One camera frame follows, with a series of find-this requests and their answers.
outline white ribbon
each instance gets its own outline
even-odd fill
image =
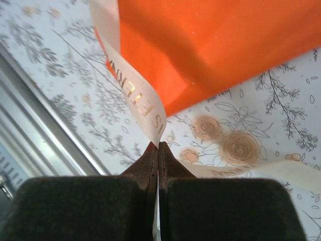
[[[117,81],[138,125],[146,136],[159,145],[166,127],[166,113],[153,87],[121,55],[119,10],[117,0],[89,0],[93,22],[105,48],[108,60],[115,70]],[[321,172],[295,161],[238,167],[212,167],[182,163],[199,178],[228,177],[252,169],[296,184],[312,192],[321,192]]]

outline botanical line drawing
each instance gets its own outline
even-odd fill
[[[241,99],[243,99],[243,97],[244,97],[244,92],[242,89],[240,89],[240,97],[241,97]]]
[[[119,114],[127,113],[127,106],[121,90],[112,83],[96,66],[94,66],[88,58],[77,51],[68,41],[60,34],[55,32],[68,46],[68,53],[65,54],[65,63],[70,73],[77,74],[82,84],[91,88],[94,84],[96,87],[96,96],[98,101],[95,103],[100,112],[100,118],[103,122],[113,124],[120,121]],[[76,59],[75,54],[80,56],[80,60]],[[115,89],[107,89],[106,84],[97,78],[100,74],[111,83]]]
[[[5,34],[0,34],[0,44],[2,44],[6,49],[9,48],[9,44],[8,44],[8,36]]]
[[[79,1],[79,0],[70,0],[70,4],[71,5],[75,5],[78,2],[82,2],[83,4],[88,5],[88,0],[81,0],[81,1]]]
[[[85,126],[90,127],[88,133],[97,137],[100,140],[103,140],[108,144],[108,147],[104,149],[105,153],[110,154],[111,156],[119,155],[123,159],[120,161],[120,164],[128,166],[133,164],[136,159],[134,157],[141,157],[141,150],[138,148],[138,144],[134,143],[132,152],[130,153],[126,146],[124,146],[123,136],[117,135],[114,138],[111,137],[110,131],[104,127],[97,127],[96,122],[93,119],[92,114],[82,113],[80,115],[82,122]]]
[[[76,38],[84,38],[87,43],[98,42],[95,29],[92,23],[85,24],[83,19],[76,19],[71,24],[66,26],[65,32],[60,35],[63,36],[65,34],[71,34]]]
[[[2,17],[2,12],[5,10],[5,5],[11,5],[10,0],[0,0],[0,17]]]
[[[316,62],[317,61],[317,54],[318,54],[319,48],[313,49],[313,59]]]
[[[310,95],[310,103],[311,103],[311,104],[314,104],[314,101],[315,101],[314,96],[313,96],[313,95]]]
[[[311,198],[313,198],[316,203],[320,202],[320,193],[311,192],[311,194],[312,194]]]
[[[58,10],[53,9],[52,7],[50,7],[50,10],[47,11],[47,13],[51,16],[50,17],[51,18],[51,24],[55,25],[55,19],[60,18],[61,13]]]
[[[321,241],[321,217],[311,217],[308,215],[304,210],[302,210],[318,227],[319,227],[319,233],[318,236],[310,236],[308,237],[309,241]]]
[[[187,163],[199,163],[199,157],[199,152],[195,148],[186,148],[180,153],[180,159]]]
[[[171,147],[172,145],[180,146],[180,144],[175,142],[175,140],[176,140],[175,133],[174,133],[174,131],[171,131],[171,134],[166,137],[166,142],[167,142],[168,146],[169,147]]]
[[[278,69],[283,72],[294,71],[295,67],[289,67],[288,64],[282,64]],[[284,124],[284,130],[288,138],[293,138],[294,134],[298,134],[296,143],[299,147],[306,151],[312,151],[317,147],[318,137],[312,135],[306,128],[299,129],[301,125],[297,120],[305,120],[307,114],[302,108],[292,107],[289,103],[283,103],[282,100],[290,98],[293,101],[299,97],[299,89],[286,89],[285,85],[279,80],[279,77],[274,74],[272,70],[268,70],[258,76],[256,80],[256,89],[262,90],[267,89],[271,93],[269,99],[265,100],[266,113],[271,114],[272,110],[280,106],[282,114],[285,115],[285,119],[282,120]]]
[[[293,188],[290,183],[281,181],[281,184],[289,193],[292,193]]]
[[[100,46],[96,48],[94,45],[92,45],[90,49],[85,49],[83,52],[83,57],[106,67],[105,63],[107,57]]]
[[[219,119],[220,125],[228,127],[231,131],[247,130],[257,138],[270,138],[266,133],[273,123],[265,130],[261,130],[258,125],[263,121],[255,117],[256,111],[249,111],[247,106],[236,108],[234,105],[226,102],[216,103],[215,106],[223,111],[230,112],[229,119]]]
[[[230,95],[230,97],[231,97],[231,99],[232,99],[232,93],[231,93],[231,90],[230,90],[230,89],[228,89],[228,90],[223,91],[222,93],[219,93],[219,94],[217,94],[217,95],[215,95],[215,96],[213,96],[213,97],[211,97],[211,98],[207,99],[207,103],[210,103],[210,102],[212,102],[213,100],[217,99],[218,97],[220,97],[220,96],[224,96],[224,95],[227,95],[227,94],[229,94],[229,95]]]
[[[57,94],[51,99],[51,102],[57,107],[59,112],[67,119],[70,127],[73,130],[77,130],[77,127],[74,125],[74,117],[77,114],[75,111],[75,106],[70,103],[69,100],[65,99],[63,94]]]
[[[8,23],[10,34],[19,46],[24,46],[31,63],[37,64],[45,61],[46,69],[50,75],[62,78],[68,75],[64,70],[64,66],[57,63],[56,53],[50,48],[44,47],[44,39],[36,32],[35,27],[30,24],[24,24],[22,27],[14,20],[10,20]]]
[[[270,138],[266,132],[272,127],[273,123],[267,129],[261,130],[259,125],[263,122],[255,117],[256,111],[250,112],[247,106],[237,109],[227,102],[219,102],[215,106],[220,110],[230,112],[229,119],[216,121],[209,116],[202,116],[198,123],[197,121],[192,122],[187,115],[184,118],[174,115],[178,122],[185,123],[191,128],[195,138],[201,139],[200,143],[191,142],[191,146],[200,149],[200,152],[197,153],[198,159],[201,156],[214,155],[214,162],[218,156],[221,156],[222,160],[233,165],[244,163],[245,159],[250,163],[257,159],[266,161],[267,151],[261,144],[260,138]],[[222,133],[222,126],[227,127],[229,132],[225,133],[223,130],[223,144],[218,145],[221,141],[218,136]],[[228,150],[228,145],[224,145],[224,142],[229,142],[229,138],[233,143],[232,148],[235,148],[232,151]],[[204,141],[210,141],[211,143],[203,145]]]

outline leaf illustration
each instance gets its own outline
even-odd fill
[[[125,132],[126,134],[129,134],[129,131],[128,131],[128,129],[127,129],[126,127],[121,126],[121,129],[122,129],[122,131]]]
[[[245,177],[246,178],[251,178],[252,177],[252,173],[251,172],[246,173]]]
[[[240,114],[241,114],[241,115],[247,115],[247,110],[246,110],[246,108],[244,108],[244,107],[240,108]]]
[[[234,128],[234,131],[237,132],[237,131],[243,131],[245,129],[245,126],[243,124],[241,125],[238,125]]]
[[[231,122],[227,119],[221,119],[218,121],[219,124],[230,124]]]
[[[171,137],[173,137],[173,139],[175,140],[175,133],[173,130],[171,131]]]
[[[191,119],[187,115],[185,115],[185,120],[188,125],[192,124]]]
[[[240,90],[240,97],[241,97],[241,99],[243,99],[243,97],[244,97],[244,92],[242,89]]]
[[[263,123],[260,119],[252,117],[252,116],[248,116],[244,119],[244,122],[249,124],[249,125],[255,125],[255,124],[261,124]]]
[[[270,136],[268,136],[266,133],[264,133],[260,129],[251,131],[251,134],[258,138],[270,138]]]
[[[313,95],[310,95],[310,103],[311,103],[311,104],[314,104],[314,97],[313,97]]]
[[[257,129],[257,126],[246,126],[245,129],[248,131],[253,131]]]
[[[261,151],[259,154],[259,159],[266,161],[267,160],[267,151],[266,148],[264,146],[261,147]]]
[[[195,143],[195,142],[192,142],[191,145],[192,145],[193,147],[198,147],[198,146],[199,146],[199,145],[198,145],[197,143]]]
[[[235,120],[236,122],[239,122],[239,121],[241,120],[241,118],[240,118],[240,116],[239,116],[238,114],[235,114],[234,120]]]
[[[206,155],[215,155],[218,154],[219,152],[219,147],[217,144],[210,144],[209,146],[207,146],[205,149],[202,150],[202,153],[206,154]]]
[[[215,106],[218,108],[218,109],[221,109],[221,110],[224,110],[224,111],[235,111],[235,107],[229,103],[226,103],[226,102],[220,102],[220,103],[217,103],[215,104]]]

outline paper bag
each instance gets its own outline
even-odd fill
[[[92,2],[167,116],[321,45],[320,0]]]

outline dark fabric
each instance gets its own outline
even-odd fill
[[[171,241],[305,240],[288,193],[272,180],[170,179],[168,220]]]
[[[31,179],[14,198],[0,240],[129,240],[137,190],[127,177]]]

